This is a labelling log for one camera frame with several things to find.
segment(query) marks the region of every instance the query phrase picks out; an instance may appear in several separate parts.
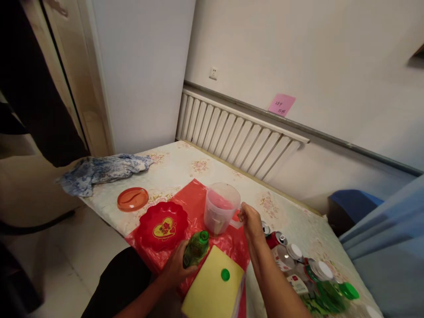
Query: green dot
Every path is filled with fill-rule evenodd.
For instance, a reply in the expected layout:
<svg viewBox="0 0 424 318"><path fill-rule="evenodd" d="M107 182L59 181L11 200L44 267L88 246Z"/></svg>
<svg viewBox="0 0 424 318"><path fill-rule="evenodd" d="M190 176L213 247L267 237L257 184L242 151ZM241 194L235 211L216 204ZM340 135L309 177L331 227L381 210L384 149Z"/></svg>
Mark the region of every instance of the green dot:
<svg viewBox="0 0 424 318"><path fill-rule="evenodd" d="M223 281L228 281L230 279L230 272L228 271L228 269L223 269L221 271L221 278Z"/></svg>

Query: electrical outlet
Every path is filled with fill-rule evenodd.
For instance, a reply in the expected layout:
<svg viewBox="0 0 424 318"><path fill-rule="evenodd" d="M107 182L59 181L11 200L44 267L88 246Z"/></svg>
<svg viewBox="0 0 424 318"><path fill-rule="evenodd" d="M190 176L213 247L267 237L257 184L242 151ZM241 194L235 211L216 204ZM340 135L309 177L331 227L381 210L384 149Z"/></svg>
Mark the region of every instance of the electrical outlet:
<svg viewBox="0 0 424 318"><path fill-rule="evenodd" d="M211 71L209 72L209 78L213 80L218 79L218 70L216 67L211 67Z"/></svg>

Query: red plastic plate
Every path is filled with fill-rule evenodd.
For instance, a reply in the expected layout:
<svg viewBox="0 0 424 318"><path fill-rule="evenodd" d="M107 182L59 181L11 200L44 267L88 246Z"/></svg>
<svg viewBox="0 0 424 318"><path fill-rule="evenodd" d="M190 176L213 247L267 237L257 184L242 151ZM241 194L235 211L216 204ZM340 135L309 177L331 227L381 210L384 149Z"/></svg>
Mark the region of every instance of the red plastic plate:
<svg viewBox="0 0 424 318"><path fill-rule="evenodd" d="M182 206L174 202L159 202L140 217L138 235L143 246L159 252L173 249L185 238L188 226L187 212Z"/></svg>
<svg viewBox="0 0 424 318"><path fill-rule="evenodd" d="M149 194L143 188L129 188L118 196L118 209L123 212L133 212L146 205Z"/></svg>

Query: plastic pitcher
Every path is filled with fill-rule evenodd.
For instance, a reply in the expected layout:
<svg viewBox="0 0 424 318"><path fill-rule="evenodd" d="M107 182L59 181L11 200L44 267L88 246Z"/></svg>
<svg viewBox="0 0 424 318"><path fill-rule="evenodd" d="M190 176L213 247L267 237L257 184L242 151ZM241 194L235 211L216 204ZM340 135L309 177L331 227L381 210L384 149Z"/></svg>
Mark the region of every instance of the plastic pitcher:
<svg viewBox="0 0 424 318"><path fill-rule="evenodd" d="M242 224L232 220L234 213L240 207L240 194L227 183L214 183L206 192L204 208L204 224L213 234L225 232L228 225L239 228Z"/></svg>

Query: green bottle cap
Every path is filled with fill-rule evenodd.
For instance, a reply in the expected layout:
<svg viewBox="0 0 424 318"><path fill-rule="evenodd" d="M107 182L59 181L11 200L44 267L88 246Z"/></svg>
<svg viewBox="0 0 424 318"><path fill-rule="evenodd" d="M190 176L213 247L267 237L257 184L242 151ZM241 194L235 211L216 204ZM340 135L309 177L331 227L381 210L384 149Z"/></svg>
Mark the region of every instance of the green bottle cap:
<svg viewBox="0 0 424 318"><path fill-rule="evenodd" d="M221 271L221 278L223 281L228 281L230 279L230 272L228 271L228 269L223 269Z"/></svg>
<svg viewBox="0 0 424 318"><path fill-rule="evenodd" d="M200 244L206 244L209 242L209 233L208 231L202 231L199 235L199 242Z"/></svg>
<svg viewBox="0 0 424 318"><path fill-rule="evenodd" d="M342 283L339 285L340 291L343 295L346 296L349 300L354 300L359 298L359 293L350 283Z"/></svg>

